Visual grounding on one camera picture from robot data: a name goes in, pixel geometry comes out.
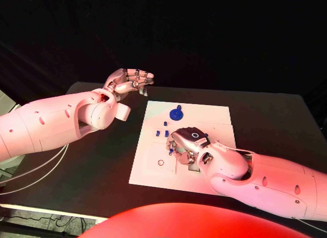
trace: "black background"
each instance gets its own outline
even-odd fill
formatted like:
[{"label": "black background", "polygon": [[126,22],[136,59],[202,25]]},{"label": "black background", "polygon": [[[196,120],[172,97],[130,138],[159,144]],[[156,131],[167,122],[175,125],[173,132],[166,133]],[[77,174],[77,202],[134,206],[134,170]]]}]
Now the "black background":
[{"label": "black background", "polygon": [[327,5],[0,1],[0,88],[26,103],[104,82],[306,96],[327,79]]}]

